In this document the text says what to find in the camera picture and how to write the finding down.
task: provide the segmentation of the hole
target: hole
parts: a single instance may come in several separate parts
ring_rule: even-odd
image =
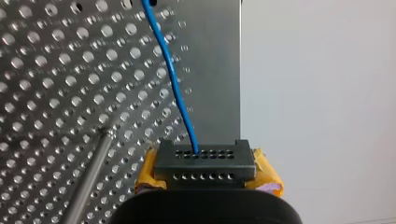
[[[23,178],[20,175],[14,176],[14,182],[16,184],[20,184],[23,181]]]
[[[136,151],[136,148],[130,147],[130,148],[128,149],[128,155],[133,156],[135,151]]]
[[[23,61],[20,58],[13,58],[11,60],[11,65],[16,69],[20,69],[23,68]]]
[[[27,149],[29,147],[29,142],[26,141],[26,140],[22,140],[20,142],[20,146],[21,146],[22,149]]]
[[[91,84],[96,84],[100,81],[99,76],[96,74],[90,74],[88,80],[91,82]]]
[[[161,96],[161,98],[165,99],[166,97],[169,96],[169,90],[167,90],[167,89],[160,90],[160,96]]]
[[[64,126],[64,120],[63,119],[56,119],[55,124],[58,128],[62,128]]]
[[[120,82],[122,80],[122,74],[119,72],[114,72],[111,75],[111,79],[113,79],[114,82]]]
[[[79,170],[74,170],[73,171],[73,177],[79,177],[80,171]]]
[[[133,23],[128,23],[125,26],[125,31],[128,35],[135,35],[137,32],[137,27]]]
[[[139,48],[132,48],[129,53],[134,59],[138,59],[142,55]]]
[[[120,200],[121,203],[125,202],[126,196],[125,196],[125,195],[121,195],[121,196],[119,197],[119,200]]]
[[[6,103],[4,105],[4,109],[8,112],[8,113],[12,113],[15,110],[15,106],[12,103]]]
[[[146,91],[140,91],[138,94],[137,94],[137,97],[139,98],[139,100],[141,100],[141,101],[145,101],[147,98],[148,98],[148,93],[146,92]]]
[[[33,15],[32,13],[32,9],[30,9],[27,6],[21,6],[20,7],[20,14],[22,17],[24,17],[25,19],[31,17]]]
[[[134,6],[133,0],[121,0],[121,5],[125,10],[131,10]]]
[[[143,78],[145,78],[145,73],[142,70],[136,70],[134,72],[134,78],[136,78],[138,81],[141,81]]]
[[[46,173],[50,168],[48,166],[42,166],[41,172]]]
[[[127,130],[127,131],[125,131],[124,136],[126,139],[130,140],[132,138],[133,134],[134,133],[131,130]]]
[[[60,172],[53,173],[53,178],[56,179],[56,180],[61,178],[61,173]]]
[[[73,106],[78,106],[82,102],[81,98],[78,96],[75,96],[72,98],[72,105]]]
[[[8,144],[7,143],[0,143],[0,151],[5,152],[8,151]]]
[[[108,9],[107,2],[105,0],[99,0],[96,2],[96,7],[100,12],[105,12]]]
[[[166,134],[171,134],[172,132],[174,131],[174,129],[173,129],[173,127],[172,126],[166,126],[166,128],[165,128],[165,133]]]
[[[62,53],[61,55],[59,55],[59,61],[62,64],[68,64],[68,63],[70,63],[71,58],[70,58],[70,56],[68,54]]]
[[[106,122],[108,121],[108,115],[106,115],[106,114],[100,115],[100,116],[99,116],[99,121],[100,121],[101,123],[106,123]]]
[[[58,105],[59,105],[59,100],[57,100],[57,99],[50,99],[49,100],[49,105],[50,105],[50,107],[51,108],[56,108]]]
[[[142,112],[142,118],[143,119],[148,119],[151,113],[148,110],[143,110]]]
[[[27,159],[27,164],[29,166],[34,166],[35,165],[35,158],[33,158],[33,157],[28,158]]]
[[[117,52],[114,49],[108,50],[106,53],[106,56],[110,61],[114,61],[119,57],[119,55],[117,54]]]
[[[45,77],[44,79],[43,79],[43,86],[45,87],[45,88],[47,88],[47,89],[49,89],[49,88],[51,88],[52,86],[53,86],[53,81],[52,81],[52,79],[50,79],[49,77]]]
[[[7,161],[7,167],[8,168],[14,168],[15,164],[16,164],[16,162],[14,160],[8,160]]]
[[[55,157],[52,156],[52,155],[48,156],[48,157],[47,157],[47,162],[48,162],[49,164],[53,164],[53,163],[55,162]]]
[[[43,128],[43,126],[44,126],[44,124],[43,124],[43,122],[41,122],[41,120],[38,119],[38,120],[35,121],[35,128],[36,129],[41,130]]]
[[[88,33],[88,30],[84,27],[79,27],[77,29],[77,35],[80,39],[86,39],[88,36],[90,36],[90,33]]]
[[[84,53],[82,53],[82,59],[84,59],[86,63],[90,63],[93,61],[93,59],[95,59],[95,57],[90,51],[85,51]]]
[[[15,43],[15,38],[11,34],[4,34],[2,40],[6,45],[13,45]]]
[[[154,134],[154,131],[152,131],[152,129],[147,128],[147,129],[145,130],[145,136],[146,136],[146,137],[150,137],[152,134]]]
[[[130,179],[132,177],[132,174],[131,173],[126,173],[125,174],[125,179]]]
[[[164,68],[159,68],[157,70],[157,77],[158,78],[165,78],[166,77],[166,70]]]
[[[12,124],[12,129],[15,131],[15,132],[20,132],[21,130],[22,130],[22,124],[21,123],[19,123],[19,122],[14,122],[13,124]]]
[[[76,83],[77,83],[77,80],[76,80],[76,78],[75,77],[72,77],[72,76],[68,76],[67,78],[66,78],[66,84],[68,85],[68,86],[74,86]]]
[[[163,51],[161,50],[160,46],[157,45],[154,48],[154,55],[157,56],[157,57],[160,57],[161,55],[163,55]]]
[[[116,100],[119,103],[122,103],[122,102],[124,102],[126,100],[126,95],[124,93],[122,93],[122,92],[119,92],[119,93],[117,93]]]
[[[56,152],[57,154],[62,154],[62,153],[64,153],[64,148],[62,148],[62,147],[56,147],[55,152]]]
[[[47,210],[52,210],[53,209],[53,203],[47,203],[46,204]]]
[[[121,118],[122,121],[126,121],[129,117],[130,117],[130,115],[129,115],[129,113],[127,113],[127,112],[123,112],[123,113],[120,115],[120,118]]]
[[[74,3],[72,3],[72,5],[70,7],[72,8],[72,11],[75,14],[82,12],[82,4],[81,3],[74,2]]]
[[[93,213],[87,214],[87,218],[88,218],[88,219],[93,219]]]
[[[0,8],[0,21],[2,19],[5,19],[6,17],[7,17],[7,13],[2,8]]]
[[[64,32],[62,32],[59,29],[56,29],[52,32],[52,37],[56,40],[56,41],[61,41],[64,39]]]
[[[8,89],[8,85],[4,82],[0,82],[0,92],[6,92]]]
[[[103,101],[105,100],[105,97],[103,97],[102,95],[95,95],[93,97],[93,101],[96,102],[97,105],[100,105]]]
[[[171,109],[169,109],[168,107],[166,107],[166,108],[163,110],[163,116],[164,116],[165,118],[168,118],[168,117],[171,115],[171,113],[172,113],[172,111],[171,111]]]
[[[53,4],[46,4],[45,9],[47,14],[51,17],[56,16],[58,14],[58,8],[56,8],[56,6]]]
[[[139,164],[134,163],[134,164],[131,166],[131,169],[132,169],[133,171],[136,171],[138,166],[139,166]]]
[[[27,34],[27,38],[29,39],[29,41],[32,44],[40,41],[40,36],[38,35],[38,33],[33,32],[33,31],[31,31],[31,32],[29,32],[29,34]]]
[[[108,26],[108,25],[104,25],[104,26],[102,26],[102,35],[104,36],[104,37],[110,37],[110,36],[113,36],[113,29],[111,29],[111,27],[110,26]]]
[[[23,91],[29,90],[31,86],[32,85],[30,84],[30,82],[25,79],[21,80],[20,82],[20,87]]]
[[[149,0],[149,4],[150,4],[152,7],[156,7],[156,6],[157,6],[157,0]]]
[[[109,158],[113,158],[113,157],[114,157],[114,154],[116,154],[116,150],[115,150],[115,149],[110,149],[110,150],[108,151],[107,156],[108,156]]]
[[[226,175],[225,174],[219,174],[219,179],[225,179],[226,178]]]

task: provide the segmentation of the blue wire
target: blue wire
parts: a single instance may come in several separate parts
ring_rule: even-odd
[[[175,95],[176,104],[177,104],[178,109],[180,110],[180,114],[184,120],[184,124],[186,125],[187,132],[189,133],[192,149],[195,154],[198,154],[199,153],[198,141],[195,136],[194,128],[192,127],[191,120],[189,118],[189,113],[187,112],[186,106],[184,105],[183,99],[181,98],[180,89],[179,89],[178,83],[177,83],[177,72],[176,72],[176,69],[175,69],[173,61],[172,61],[172,55],[169,51],[169,48],[166,45],[165,38],[163,37],[163,34],[161,33],[160,29],[158,28],[157,20],[155,19],[155,15],[151,8],[150,1],[142,0],[142,4],[143,4],[143,9],[145,9],[146,16],[148,18],[148,23],[151,26],[151,29],[152,29],[155,37],[157,38],[157,41],[161,47],[161,50],[163,51],[163,57],[166,62],[166,67],[168,68],[168,71],[169,71],[169,77],[171,79],[172,89],[173,89],[173,93]]]

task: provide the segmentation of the metal rod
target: metal rod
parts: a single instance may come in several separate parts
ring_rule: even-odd
[[[106,131],[99,139],[96,150],[93,152],[92,159],[79,179],[78,185],[69,201],[69,205],[67,205],[62,217],[62,224],[78,224],[80,221],[113,138],[114,133],[112,131]]]

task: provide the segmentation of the gray metal panel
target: gray metal panel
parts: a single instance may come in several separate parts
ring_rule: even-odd
[[[133,195],[150,143],[188,143],[140,3],[131,10],[118,0],[79,3],[75,13],[72,1],[0,1],[0,223],[58,222],[99,127],[118,129],[118,139],[86,223],[105,222]],[[199,142],[233,142],[240,132],[239,1],[168,0],[154,9]]]

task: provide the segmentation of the blue cable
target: blue cable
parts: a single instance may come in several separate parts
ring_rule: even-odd
[[[169,48],[166,45],[165,38],[163,37],[163,34],[161,33],[160,29],[158,28],[157,25],[157,20],[155,19],[154,12],[151,8],[151,4],[149,0],[142,0],[143,4],[143,9],[145,9],[146,16],[148,18],[148,23],[151,26],[151,29],[157,38],[158,44],[160,45],[161,50],[163,51],[163,57],[166,62],[166,67],[168,68],[169,71],[169,77],[171,79],[172,83],[172,90],[175,95],[176,99],[176,104],[178,109],[180,110],[181,117],[183,118],[184,124],[186,125],[187,132],[189,133],[190,136],[190,141],[192,145],[192,149],[195,154],[199,153],[199,148],[198,148],[198,141],[195,136],[194,128],[192,127],[191,120],[189,118],[189,113],[187,112],[186,106],[183,103],[183,99],[181,97],[180,89],[178,87],[177,83],[177,72],[174,67],[173,61],[172,61],[172,55],[169,51]]]

